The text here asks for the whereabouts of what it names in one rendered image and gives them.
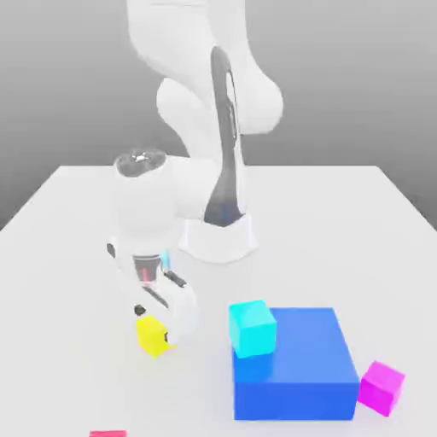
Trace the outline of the small cyan cube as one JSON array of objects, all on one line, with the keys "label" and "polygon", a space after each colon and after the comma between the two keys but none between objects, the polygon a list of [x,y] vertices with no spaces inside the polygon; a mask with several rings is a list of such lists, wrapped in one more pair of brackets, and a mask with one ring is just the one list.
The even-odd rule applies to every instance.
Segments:
[{"label": "small cyan cube", "polygon": [[277,320],[263,300],[235,303],[229,306],[229,336],[238,358],[271,354]]}]

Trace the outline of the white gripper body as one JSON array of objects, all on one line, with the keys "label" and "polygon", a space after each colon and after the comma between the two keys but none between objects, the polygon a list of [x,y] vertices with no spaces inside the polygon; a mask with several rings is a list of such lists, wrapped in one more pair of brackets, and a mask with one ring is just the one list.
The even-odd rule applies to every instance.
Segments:
[{"label": "white gripper body", "polygon": [[119,285],[134,316],[155,317],[164,326],[164,339],[173,346],[192,335],[198,325],[198,306],[190,285],[174,271],[159,266],[154,281],[140,279],[135,270],[120,271]]}]

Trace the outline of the small magenta cube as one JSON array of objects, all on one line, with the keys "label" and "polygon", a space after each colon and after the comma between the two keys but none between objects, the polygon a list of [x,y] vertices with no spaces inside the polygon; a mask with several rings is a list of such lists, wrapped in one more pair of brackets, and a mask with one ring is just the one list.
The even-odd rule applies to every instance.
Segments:
[{"label": "small magenta cube", "polygon": [[399,401],[405,374],[374,361],[361,378],[358,402],[389,417]]}]

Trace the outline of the small yellow cube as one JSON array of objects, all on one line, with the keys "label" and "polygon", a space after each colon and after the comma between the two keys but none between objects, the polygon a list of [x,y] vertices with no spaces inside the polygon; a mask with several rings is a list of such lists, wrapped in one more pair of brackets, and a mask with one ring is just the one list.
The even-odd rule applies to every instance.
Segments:
[{"label": "small yellow cube", "polygon": [[137,341],[151,357],[157,358],[174,348],[166,341],[167,329],[155,316],[148,315],[137,320]]}]

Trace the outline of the large blue box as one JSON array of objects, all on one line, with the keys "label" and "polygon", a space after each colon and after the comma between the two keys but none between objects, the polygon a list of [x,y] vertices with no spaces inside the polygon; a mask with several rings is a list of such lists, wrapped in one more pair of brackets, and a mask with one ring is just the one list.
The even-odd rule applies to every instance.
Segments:
[{"label": "large blue box", "polygon": [[359,378],[331,308],[272,308],[272,354],[232,355],[233,410],[239,421],[348,421]]}]

